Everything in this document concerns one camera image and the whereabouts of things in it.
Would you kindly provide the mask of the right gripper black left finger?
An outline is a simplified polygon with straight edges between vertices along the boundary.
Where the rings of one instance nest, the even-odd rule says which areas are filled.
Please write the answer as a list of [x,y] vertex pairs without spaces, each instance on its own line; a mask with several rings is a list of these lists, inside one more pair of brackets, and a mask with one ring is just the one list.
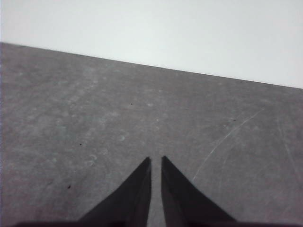
[[82,224],[146,224],[152,195],[151,159],[145,158],[102,202],[80,218]]

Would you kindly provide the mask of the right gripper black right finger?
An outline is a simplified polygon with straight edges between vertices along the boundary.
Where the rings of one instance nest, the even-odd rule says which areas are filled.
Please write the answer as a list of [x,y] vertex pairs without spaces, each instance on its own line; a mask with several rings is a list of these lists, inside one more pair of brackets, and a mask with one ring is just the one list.
[[161,159],[161,196],[167,224],[237,222],[201,193],[167,156]]

